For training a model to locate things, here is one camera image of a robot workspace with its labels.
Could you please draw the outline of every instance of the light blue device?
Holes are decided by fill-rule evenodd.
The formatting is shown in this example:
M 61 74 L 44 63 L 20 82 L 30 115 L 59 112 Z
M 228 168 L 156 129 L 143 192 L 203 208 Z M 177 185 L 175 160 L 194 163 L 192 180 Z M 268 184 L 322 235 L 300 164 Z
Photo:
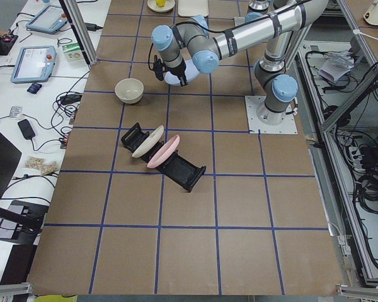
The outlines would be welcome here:
M 15 63 L 11 82 L 46 82 L 52 74 L 56 60 L 53 46 L 23 47 Z
M 54 34 L 67 23 L 66 15 L 60 6 L 48 5 L 26 24 L 27 30 Z

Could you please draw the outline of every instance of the device screen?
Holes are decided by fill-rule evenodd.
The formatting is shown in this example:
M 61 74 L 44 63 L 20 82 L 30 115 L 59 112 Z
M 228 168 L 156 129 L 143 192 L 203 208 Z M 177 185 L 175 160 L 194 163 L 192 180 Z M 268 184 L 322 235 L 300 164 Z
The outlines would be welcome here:
M 41 28 L 51 28 L 62 16 L 63 10 L 54 6 L 49 6 L 31 25 Z
M 48 48 L 25 49 L 22 54 L 16 77 L 19 79 L 27 79 L 43 76 L 43 68 L 45 67 L 47 53 Z

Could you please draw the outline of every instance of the white cutting board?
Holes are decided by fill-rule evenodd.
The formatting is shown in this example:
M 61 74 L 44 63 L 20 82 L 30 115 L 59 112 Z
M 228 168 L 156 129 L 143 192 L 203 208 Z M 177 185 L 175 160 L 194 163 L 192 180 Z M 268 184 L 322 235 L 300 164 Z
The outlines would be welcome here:
M 208 0 L 178 0 L 178 15 L 181 17 L 193 17 L 201 14 L 209 15 Z

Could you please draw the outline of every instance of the white bowl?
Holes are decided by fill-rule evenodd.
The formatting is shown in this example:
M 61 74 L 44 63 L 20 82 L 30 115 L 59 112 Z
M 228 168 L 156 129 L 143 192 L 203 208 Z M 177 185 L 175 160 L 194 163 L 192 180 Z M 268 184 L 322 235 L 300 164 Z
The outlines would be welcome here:
M 121 80 L 115 86 L 117 97 L 127 104 L 134 104 L 143 97 L 144 86 L 141 81 L 133 78 Z

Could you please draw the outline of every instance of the white desk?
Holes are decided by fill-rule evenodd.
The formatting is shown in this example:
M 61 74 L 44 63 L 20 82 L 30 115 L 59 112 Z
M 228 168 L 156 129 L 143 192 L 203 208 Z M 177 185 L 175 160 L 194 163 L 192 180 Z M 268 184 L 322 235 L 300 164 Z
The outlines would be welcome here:
M 59 5 L 58 1 L 52 0 L 50 3 L 53 5 Z M 35 0 L 29 0 L 22 9 L 22 12 L 36 14 L 45 5 L 46 4 L 43 3 L 36 3 Z M 86 22 L 103 26 L 109 5 L 110 0 L 99 0 L 97 3 L 79 4 L 79 7 Z M 26 19 L 29 18 L 27 16 L 20 15 L 17 17 L 16 21 Z M 52 103 L 55 101 L 55 97 L 62 92 L 68 91 L 77 80 L 76 78 L 81 77 L 88 71 L 88 67 L 84 60 L 68 62 L 62 53 L 61 47 L 57 48 L 58 38 L 71 38 L 74 42 L 76 42 L 72 30 L 58 32 L 54 35 L 48 35 L 35 31 L 26 31 L 25 24 L 26 22 L 21 22 L 19 28 L 14 32 L 15 34 L 19 35 L 19 39 L 8 56 L 0 57 L 0 65 L 14 64 L 21 47 L 53 45 L 57 49 L 55 68 L 52 73 L 52 77 L 49 78 L 48 82 L 42 83 L 42 88 L 37 94 L 30 94 L 26 91 L 30 84 L 13 84 L 10 81 L 13 71 L 12 68 L 0 69 L 0 117 L 7 116 L 12 106 L 22 106 L 23 113 L 33 116 L 34 118 L 38 119 L 43 126 L 49 128 L 50 119 L 54 113 Z M 28 37 L 25 41 L 21 43 L 19 42 L 30 33 L 33 35 Z M 94 47 L 96 48 L 100 40 L 100 31 L 90 32 L 89 35 L 93 41 Z M 73 90 L 83 92 L 85 84 L 86 79 L 82 79 Z M 30 118 L 27 119 L 30 121 L 36 133 L 36 137 L 34 138 L 35 148 L 41 146 L 41 144 L 47 140 L 59 138 L 59 134 L 56 131 L 44 130 L 37 125 L 36 121 Z M 31 142 L 22 137 L 20 129 L 17 125 L 18 121 L 19 120 L 16 118 L 5 118 L 0 120 L 0 132 L 22 152 L 20 163 L 18 164 L 14 175 L 21 177 L 24 174 L 34 175 L 39 173 L 39 171 L 34 169 L 24 168 L 25 161 L 29 155 L 44 158 L 46 162 L 56 160 L 59 165 L 61 165 L 65 150 L 59 148 L 60 143 L 48 143 L 46 146 L 42 147 L 41 152 L 34 152 Z M 54 120 L 54 124 L 56 125 L 59 121 L 60 120 L 56 118 Z M 63 126 L 67 126 L 68 122 L 69 119 L 65 116 L 65 120 L 57 127 L 57 129 L 60 130 Z M 56 183 L 55 177 L 50 177 L 50 180 L 53 184 Z M 3 198 L 39 196 L 47 200 L 51 200 L 53 190 L 53 187 L 45 179 L 36 177 L 21 181 L 12 186 L 5 192 Z M 47 205 L 45 201 L 39 199 L 21 200 Z M 8 208 L 10 203 L 11 200 L 1 200 L 0 207 Z M 12 243 L 0 241 L 0 280 L 12 246 Z

